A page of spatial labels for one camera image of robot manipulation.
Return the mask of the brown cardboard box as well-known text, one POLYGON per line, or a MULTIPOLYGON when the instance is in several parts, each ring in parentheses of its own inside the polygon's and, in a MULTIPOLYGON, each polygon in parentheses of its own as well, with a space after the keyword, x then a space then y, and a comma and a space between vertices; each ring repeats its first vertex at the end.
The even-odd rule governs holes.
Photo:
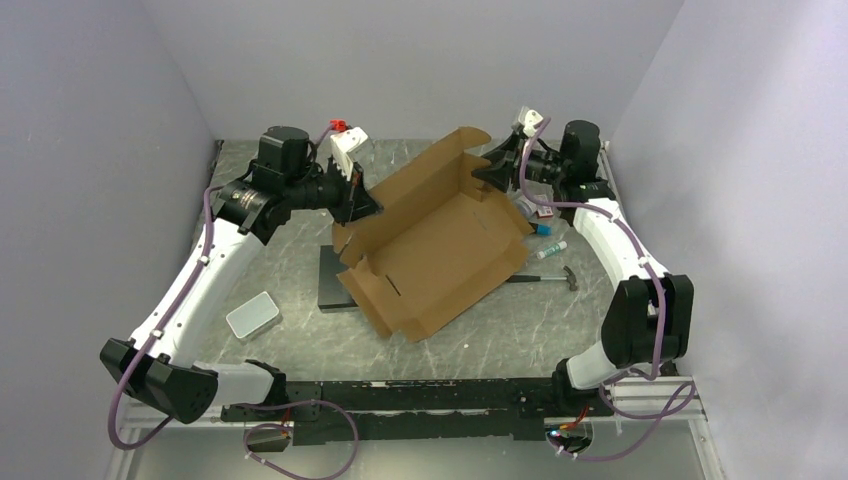
POLYGON ((460 127, 370 190, 373 216, 334 224, 338 279, 382 338, 427 339, 523 268, 533 231, 509 197, 473 177, 490 141, 460 127))

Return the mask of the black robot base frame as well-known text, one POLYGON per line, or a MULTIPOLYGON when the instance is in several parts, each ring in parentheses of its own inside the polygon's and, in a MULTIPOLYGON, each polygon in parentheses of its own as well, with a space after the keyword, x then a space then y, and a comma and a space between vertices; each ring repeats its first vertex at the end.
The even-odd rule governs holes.
POLYGON ((477 380, 290 381, 260 407, 225 406, 225 422, 286 419, 297 446, 351 439, 507 437, 540 440, 547 426, 591 412, 560 374, 477 380))

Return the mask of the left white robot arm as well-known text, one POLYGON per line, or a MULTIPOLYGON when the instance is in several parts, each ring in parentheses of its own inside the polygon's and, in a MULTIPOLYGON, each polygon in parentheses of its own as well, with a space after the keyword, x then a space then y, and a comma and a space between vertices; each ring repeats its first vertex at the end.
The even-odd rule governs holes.
POLYGON ((165 296, 126 340, 109 339, 100 360, 116 380, 108 423, 115 428, 122 396, 171 420, 191 423, 211 406, 248 404, 264 420, 287 406, 286 376, 266 363, 208 365, 198 345, 222 302, 276 230, 299 210, 325 210, 345 225, 381 212, 364 182, 370 151, 363 129, 348 127, 318 144, 296 127, 274 126, 260 137, 244 174, 204 199, 204 228, 165 296))

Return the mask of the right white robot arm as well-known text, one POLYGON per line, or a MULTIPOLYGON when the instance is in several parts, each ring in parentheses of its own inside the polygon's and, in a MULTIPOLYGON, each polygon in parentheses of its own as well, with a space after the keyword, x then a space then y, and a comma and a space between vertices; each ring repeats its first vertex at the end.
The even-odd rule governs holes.
POLYGON ((555 409, 574 415, 588 404, 589 390, 635 366, 649 366, 649 376, 656 377, 663 363, 687 353, 694 285, 656 260, 627 223, 610 182, 599 172, 599 127, 573 120, 553 149, 540 138, 547 124, 537 111, 522 110, 507 139, 486 153, 489 166, 472 175, 502 192, 525 192, 529 181, 550 186, 552 200, 532 197, 531 202, 558 210, 592 247, 610 279, 614 295, 598 339, 558 365, 563 380, 550 391, 555 409))

